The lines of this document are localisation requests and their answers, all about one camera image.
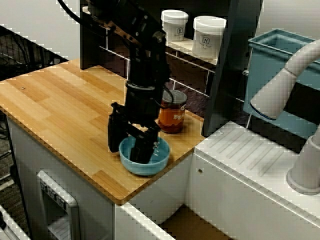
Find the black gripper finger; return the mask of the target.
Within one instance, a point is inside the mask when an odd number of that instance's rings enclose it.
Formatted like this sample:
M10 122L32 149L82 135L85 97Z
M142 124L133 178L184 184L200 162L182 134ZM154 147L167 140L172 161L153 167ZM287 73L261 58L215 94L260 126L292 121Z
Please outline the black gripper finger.
M148 163L154 152L158 147L158 131L147 130L145 132L144 146L143 146L143 163Z
M143 136L135 139L134 147L131 149L130 160L135 163L147 163L146 157L146 140Z

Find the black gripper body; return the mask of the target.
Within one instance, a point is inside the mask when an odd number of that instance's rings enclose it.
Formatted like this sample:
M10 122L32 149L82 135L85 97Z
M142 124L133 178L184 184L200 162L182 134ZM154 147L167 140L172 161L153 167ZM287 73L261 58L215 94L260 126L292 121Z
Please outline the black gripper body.
M125 98L126 133L133 136L156 137L160 127L155 120L159 116L163 88L127 86Z

